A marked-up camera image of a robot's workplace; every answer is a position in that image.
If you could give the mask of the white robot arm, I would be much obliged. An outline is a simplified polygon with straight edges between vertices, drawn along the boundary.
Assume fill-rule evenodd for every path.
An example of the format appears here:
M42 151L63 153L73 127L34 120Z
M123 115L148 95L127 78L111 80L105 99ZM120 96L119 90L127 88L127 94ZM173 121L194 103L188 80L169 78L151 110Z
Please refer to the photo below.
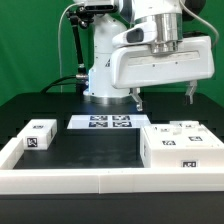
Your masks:
M206 0L73 0L80 26L94 26L94 64L84 96L101 104L132 97L142 109L139 89L187 82L191 98L197 82L214 74L208 35L182 31L198 19Z

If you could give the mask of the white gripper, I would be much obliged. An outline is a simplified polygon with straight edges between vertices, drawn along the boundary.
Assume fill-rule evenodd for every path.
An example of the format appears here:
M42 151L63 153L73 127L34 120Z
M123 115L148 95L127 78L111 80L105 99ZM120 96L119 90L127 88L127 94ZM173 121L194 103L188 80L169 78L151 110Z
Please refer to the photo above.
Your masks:
M143 110L139 87L190 81L185 102L193 103L197 81L214 74L214 61L209 36L184 38L178 49L153 53L150 42L143 43L143 30L133 28L115 36L111 55L111 83L117 89L130 89L136 109Z

